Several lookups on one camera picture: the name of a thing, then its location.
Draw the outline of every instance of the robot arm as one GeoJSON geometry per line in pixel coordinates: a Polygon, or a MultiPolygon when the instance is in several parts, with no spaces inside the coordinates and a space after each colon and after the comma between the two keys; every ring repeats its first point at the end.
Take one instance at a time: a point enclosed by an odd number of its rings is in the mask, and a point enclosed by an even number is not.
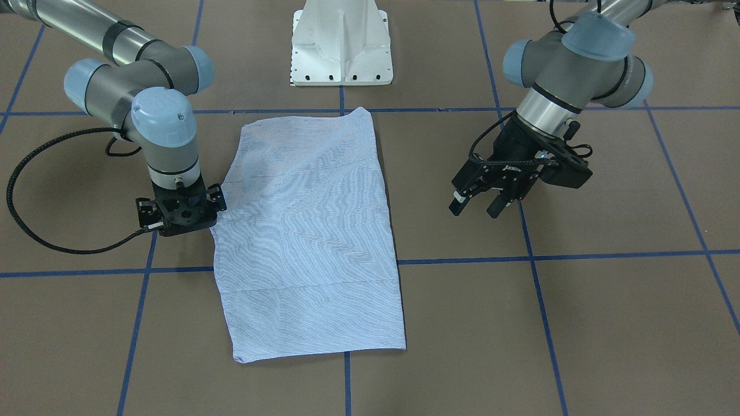
{"type": "Polygon", "coordinates": [[[226,209],[206,189],[195,117],[185,95],[208,87],[213,65],[198,47],[175,48],[87,0],[0,0],[0,13],[41,21],[101,53],[74,64],[64,91],[87,114],[124,131],[143,150],[155,200],[137,200],[140,225],[170,236],[211,227],[226,209]]]}
{"type": "Polygon", "coordinates": [[[450,210],[459,215],[475,195],[498,189],[488,208],[496,218],[522,200],[537,179],[579,188],[592,175],[585,160],[591,147],[568,144],[578,131],[578,114],[589,102],[633,107],[653,84],[645,63],[630,54],[633,20],[666,0],[604,0],[601,13],[589,5],[539,41],[518,41],[506,53],[506,78],[529,89],[494,142],[493,155],[470,157],[452,180],[450,210]],[[588,148],[588,153],[576,149],[588,148]]]}

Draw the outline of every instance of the blue tape line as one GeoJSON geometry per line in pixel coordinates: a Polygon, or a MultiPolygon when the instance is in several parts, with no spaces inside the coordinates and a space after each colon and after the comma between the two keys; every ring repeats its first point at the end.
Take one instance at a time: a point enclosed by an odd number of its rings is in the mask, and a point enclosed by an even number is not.
{"type": "MultiPolygon", "coordinates": [[[[478,19],[478,29],[480,30],[480,38],[483,43],[483,52],[485,54],[485,63],[488,65],[488,76],[491,77],[491,89],[494,92],[494,101],[496,102],[496,108],[499,118],[502,117],[502,111],[500,109],[501,104],[499,103],[499,95],[496,90],[496,79],[494,78],[494,71],[491,68],[491,60],[488,56],[488,45],[485,41],[485,33],[483,31],[483,23],[480,18],[480,7],[478,0],[474,1],[475,13],[478,19]]],[[[542,290],[539,287],[539,276],[537,274],[537,265],[534,260],[534,252],[532,251],[532,244],[529,239],[529,231],[527,230],[527,219],[524,215],[524,208],[522,202],[519,202],[519,215],[522,217],[522,231],[524,232],[524,241],[527,245],[527,255],[529,265],[532,271],[532,279],[534,280],[534,287],[537,293],[537,301],[539,302],[539,313],[542,316],[542,325],[545,327],[545,337],[548,342],[548,349],[550,351],[550,360],[552,362],[553,373],[555,375],[555,383],[557,385],[558,395],[560,397],[560,407],[562,409],[563,416],[568,416],[568,405],[565,402],[565,393],[563,392],[562,382],[560,380],[560,370],[557,365],[557,357],[555,356],[555,346],[553,345],[552,336],[550,333],[550,324],[548,322],[548,313],[545,309],[545,301],[542,298],[542,290]]]]}
{"type": "Polygon", "coordinates": [[[501,103],[499,102],[499,93],[496,89],[496,81],[494,80],[494,68],[491,66],[491,58],[488,56],[488,43],[485,41],[485,33],[483,31],[483,20],[480,18],[480,6],[478,0],[473,1],[475,6],[475,16],[478,19],[478,30],[480,31],[480,41],[483,43],[483,55],[485,55],[485,64],[488,66],[488,77],[491,79],[491,89],[494,91],[494,103],[496,103],[496,112],[499,118],[503,117],[501,111],[501,103]]]}
{"type": "Polygon", "coordinates": [[[31,61],[33,61],[33,56],[36,54],[36,50],[38,49],[38,44],[41,43],[41,37],[44,35],[44,28],[45,25],[41,25],[41,28],[38,29],[38,35],[36,35],[36,40],[33,42],[33,47],[31,47],[31,52],[28,54],[28,59],[26,59],[26,64],[23,66],[23,70],[21,71],[21,75],[18,77],[18,82],[16,82],[16,88],[13,90],[13,95],[10,97],[10,102],[7,103],[7,108],[5,109],[5,114],[0,121],[0,133],[5,130],[5,123],[7,123],[8,116],[10,115],[10,111],[13,109],[13,105],[16,103],[16,99],[18,98],[18,94],[21,92],[21,85],[23,84],[23,80],[26,79],[26,73],[28,72],[28,68],[31,66],[31,61]]]}
{"type": "MultiPolygon", "coordinates": [[[[740,255],[740,249],[710,250],[711,255],[740,255]]],[[[568,254],[568,255],[535,255],[535,261],[568,261],[568,260],[599,260],[610,258],[650,258],[650,257],[682,257],[691,255],[705,255],[702,250],[682,252],[626,252],[601,254],[568,254]]],[[[421,258],[399,260],[399,266],[414,266],[424,264],[474,264],[474,263],[512,263],[529,261],[528,256],[510,257],[478,257],[478,258],[421,258]]],[[[0,278],[43,278],[65,276],[90,275],[137,275],[146,272],[146,269],[97,269],[97,270],[50,270],[47,272],[0,272],[0,278]]],[[[151,274],[161,273],[193,273],[213,272],[213,266],[191,267],[153,267],[151,274]]]]}
{"type": "MultiPolygon", "coordinates": [[[[607,107],[586,107],[584,111],[634,111],[644,110],[644,107],[630,108],[607,108],[607,107]]],[[[740,107],[651,107],[652,110],[661,111],[684,111],[684,110],[740,110],[740,107]]],[[[408,107],[408,108],[368,108],[370,113],[463,113],[463,112],[510,112],[516,110],[516,107],[408,107]]],[[[339,113],[338,108],[275,108],[275,109],[203,109],[193,110],[196,114],[291,114],[291,113],[339,113]]],[[[0,113],[0,115],[13,117],[33,117],[33,116],[59,116],[59,115],[87,115],[83,111],[10,111],[0,113]]]]}
{"type": "Polygon", "coordinates": [[[344,415],[352,416],[352,382],[349,351],[344,353],[344,415]]]}
{"type": "Polygon", "coordinates": [[[527,253],[529,254],[529,267],[532,270],[532,279],[534,280],[534,288],[537,292],[537,303],[539,303],[539,314],[542,316],[542,326],[545,328],[545,337],[548,341],[548,350],[550,351],[550,362],[552,362],[553,374],[555,375],[555,384],[557,385],[557,394],[560,397],[560,408],[563,416],[568,416],[568,405],[565,402],[565,393],[562,388],[562,381],[560,380],[560,369],[557,365],[557,356],[555,355],[555,346],[553,345],[552,334],[550,332],[550,321],[548,320],[548,312],[545,308],[545,299],[542,296],[542,288],[539,285],[539,275],[537,274],[537,265],[534,260],[534,253],[532,252],[532,243],[529,239],[529,230],[527,229],[527,218],[524,215],[524,206],[522,202],[519,202],[519,214],[522,216],[522,231],[524,232],[524,241],[527,244],[527,253]]]}
{"type": "Polygon", "coordinates": [[[604,258],[645,258],[645,257],[681,257],[687,255],[704,255],[701,250],[689,250],[683,252],[627,252],[627,253],[603,253],[603,254],[568,254],[568,255],[536,255],[536,261],[553,260],[593,260],[604,258]]]}
{"type": "Polygon", "coordinates": [[[28,116],[40,116],[40,115],[87,115],[84,111],[19,111],[10,112],[9,115],[14,117],[28,117],[28,116]]]}
{"type": "Polygon", "coordinates": [[[291,113],[338,113],[338,108],[281,108],[241,110],[193,110],[195,114],[291,114],[291,113]]]}
{"type": "Polygon", "coordinates": [[[58,276],[138,275],[144,269],[54,270],[49,272],[0,272],[0,278],[47,278],[58,276]]]}
{"type": "Polygon", "coordinates": [[[468,263],[508,263],[512,261],[528,261],[527,256],[511,257],[475,257],[475,258],[429,258],[419,260],[399,260],[399,266],[418,264],[468,264],[468,263]]]}
{"type": "Polygon", "coordinates": [[[740,250],[710,250],[711,255],[740,254],[740,250]]]}
{"type": "Polygon", "coordinates": [[[339,86],[339,115],[345,114],[346,108],[344,107],[344,86],[339,86]]]}
{"type": "Polygon", "coordinates": [[[203,15],[203,3],[205,0],[201,0],[198,5],[198,17],[195,18],[195,30],[192,33],[192,42],[190,44],[195,46],[198,43],[198,33],[201,31],[201,16],[203,15]]]}
{"type": "Polygon", "coordinates": [[[121,397],[118,399],[117,416],[123,416],[124,406],[126,405],[126,396],[129,391],[129,380],[131,378],[131,368],[134,364],[134,354],[136,353],[136,341],[138,340],[138,330],[141,325],[141,316],[144,313],[144,301],[147,298],[147,288],[149,287],[149,275],[154,260],[154,250],[157,246],[157,233],[152,233],[152,245],[149,247],[149,256],[147,257],[147,268],[144,272],[144,279],[141,282],[141,293],[139,294],[139,303],[136,308],[136,320],[134,321],[134,330],[131,334],[131,346],[129,347],[129,357],[126,360],[126,371],[124,373],[124,383],[121,386],[121,397]]]}
{"type": "Polygon", "coordinates": [[[650,107],[651,110],[740,110],[737,105],[720,105],[720,106],[697,106],[697,107],[650,107]]]}
{"type": "Polygon", "coordinates": [[[665,157],[666,162],[668,162],[670,173],[671,175],[673,175],[673,180],[676,182],[676,186],[679,188],[679,193],[681,193],[681,199],[684,201],[684,205],[686,206],[686,211],[689,214],[689,218],[691,218],[691,224],[693,224],[694,231],[696,232],[696,236],[699,238],[699,242],[702,244],[702,249],[704,249],[704,254],[707,257],[707,262],[709,263],[709,267],[712,269],[714,280],[717,282],[719,291],[720,293],[722,293],[722,298],[724,299],[724,304],[727,306],[727,311],[730,313],[730,317],[732,317],[733,323],[735,324],[735,330],[738,332],[738,335],[740,335],[740,322],[738,322],[737,314],[735,313],[735,309],[733,308],[733,305],[730,302],[730,297],[727,296],[727,291],[724,289],[724,284],[722,283],[722,279],[719,277],[717,268],[714,265],[714,260],[712,259],[711,252],[709,251],[709,248],[707,247],[707,242],[704,241],[704,236],[702,235],[702,231],[699,229],[699,222],[696,220],[696,216],[694,216],[693,210],[691,209],[691,204],[689,204],[688,197],[686,196],[686,192],[684,191],[684,187],[683,185],[681,185],[681,180],[679,179],[679,175],[676,172],[676,168],[673,166],[673,161],[671,161],[670,155],[668,154],[668,148],[665,146],[665,142],[663,141],[663,135],[660,133],[660,129],[658,128],[658,123],[656,122],[655,117],[653,117],[653,111],[647,102],[648,100],[645,100],[645,109],[647,110],[647,115],[650,117],[650,122],[653,125],[653,129],[655,130],[655,135],[658,137],[660,148],[663,150],[663,156],[665,157]]]}

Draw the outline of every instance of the fabric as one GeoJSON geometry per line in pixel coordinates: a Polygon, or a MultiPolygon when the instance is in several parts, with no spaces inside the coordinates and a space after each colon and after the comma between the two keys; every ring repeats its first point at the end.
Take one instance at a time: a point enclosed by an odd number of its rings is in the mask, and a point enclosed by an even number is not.
{"type": "Polygon", "coordinates": [[[236,361],[406,348],[370,113],[244,126],[222,188],[214,273],[236,361]]]}

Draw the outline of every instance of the black cable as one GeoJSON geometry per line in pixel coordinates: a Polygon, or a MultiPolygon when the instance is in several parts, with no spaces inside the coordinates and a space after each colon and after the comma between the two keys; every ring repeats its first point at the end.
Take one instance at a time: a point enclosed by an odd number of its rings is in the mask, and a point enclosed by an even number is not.
{"type": "Polygon", "coordinates": [[[34,241],[36,241],[37,243],[39,243],[39,244],[41,244],[41,245],[43,245],[45,247],[48,247],[50,249],[53,249],[53,250],[56,250],[56,251],[59,251],[59,252],[65,252],[65,253],[68,253],[68,254],[79,254],[79,255],[83,255],[83,254],[98,254],[98,253],[102,253],[102,252],[106,252],[106,251],[112,250],[112,249],[114,249],[114,248],[116,248],[116,247],[118,247],[118,246],[120,246],[120,245],[128,242],[132,238],[134,238],[134,237],[136,237],[138,235],[144,234],[145,232],[153,231],[153,229],[149,229],[149,228],[146,228],[146,227],[145,228],[140,228],[140,229],[136,230],[133,234],[131,234],[128,237],[124,238],[123,240],[119,241],[118,243],[111,244],[111,245],[109,245],[107,247],[103,247],[101,249],[93,249],[93,250],[68,249],[66,247],[61,247],[61,246],[56,246],[55,244],[51,244],[50,242],[48,242],[48,241],[44,240],[43,238],[39,237],[37,234],[35,234],[33,231],[31,231],[30,228],[28,228],[28,226],[26,225],[26,223],[23,222],[23,220],[21,220],[20,215],[18,215],[18,212],[16,211],[16,206],[13,203],[13,190],[16,187],[16,181],[18,180],[18,176],[21,174],[21,171],[23,170],[23,168],[26,167],[26,165],[31,161],[31,159],[35,158],[39,153],[41,153],[44,150],[50,148],[51,146],[53,146],[55,144],[59,144],[62,141],[65,141],[65,140],[67,140],[69,138],[77,137],[79,135],[86,135],[86,134],[91,134],[91,133],[97,133],[97,132],[118,132],[118,133],[120,133],[122,131],[119,130],[119,129],[113,128],[113,127],[99,127],[99,128],[95,128],[95,129],[80,130],[80,131],[77,131],[77,132],[72,132],[72,133],[68,133],[66,135],[59,136],[59,137],[57,137],[57,138],[55,138],[53,140],[48,141],[45,144],[42,144],[40,147],[37,147],[35,150],[33,150],[31,153],[29,153],[25,158],[23,158],[23,160],[21,161],[21,163],[19,163],[18,166],[16,166],[16,168],[13,170],[13,173],[10,174],[10,180],[7,182],[7,191],[5,193],[5,201],[7,202],[7,208],[10,211],[10,216],[13,217],[13,220],[15,220],[16,224],[18,224],[18,227],[21,227],[21,229],[23,230],[23,232],[25,232],[34,241]]]}
{"type": "MultiPolygon", "coordinates": [[[[596,12],[601,14],[602,11],[602,0],[596,0],[596,12]]],[[[550,19],[552,19],[553,24],[555,24],[555,28],[558,30],[558,32],[562,34],[566,34],[567,32],[565,29],[562,28],[560,25],[560,22],[558,21],[557,17],[555,17],[555,1],[550,0],[550,19]]]]}
{"type": "Polygon", "coordinates": [[[128,153],[113,153],[113,152],[110,151],[110,149],[113,147],[113,144],[117,140],[118,140],[118,138],[116,138],[115,136],[110,139],[110,141],[108,142],[108,145],[105,146],[105,156],[110,156],[112,158],[126,158],[128,156],[133,156],[136,153],[139,153],[139,151],[141,151],[141,146],[139,146],[135,150],[133,150],[131,152],[128,152],[128,153]]]}
{"type": "Polygon", "coordinates": [[[514,111],[511,113],[504,115],[501,117],[501,119],[494,123],[494,125],[490,126],[488,129],[485,129],[485,132],[483,132],[481,135],[478,136],[477,139],[473,142],[473,145],[470,146],[470,152],[468,152],[468,160],[472,161],[476,164],[483,165],[483,166],[499,166],[499,165],[510,165],[510,166],[531,166],[531,165],[541,165],[541,164],[548,164],[548,165],[555,165],[557,162],[551,161],[549,159],[532,159],[530,161],[484,161],[481,160],[478,156],[475,154],[475,146],[480,143],[481,140],[483,140],[484,137],[486,137],[493,129],[495,129],[497,126],[499,126],[501,123],[506,121],[507,118],[510,118],[514,114],[514,111]]]}
{"type": "Polygon", "coordinates": [[[560,26],[560,22],[557,20],[557,17],[555,17],[555,0],[550,0],[550,19],[552,19],[553,23],[555,24],[555,28],[557,28],[558,32],[566,34],[567,32],[565,29],[560,26]]]}
{"type": "Polygon", "coordinates": [[[576,152],[576,156],[578,156],[581,159],[585,159],[593,155],[593,147],[591,147],[590,144],[579,144],[578,146],[568,146],[568,149],[573,150],[574,152],[575,152],[575,149],[588,149],[588,152],[583,155],[576,152]]]}

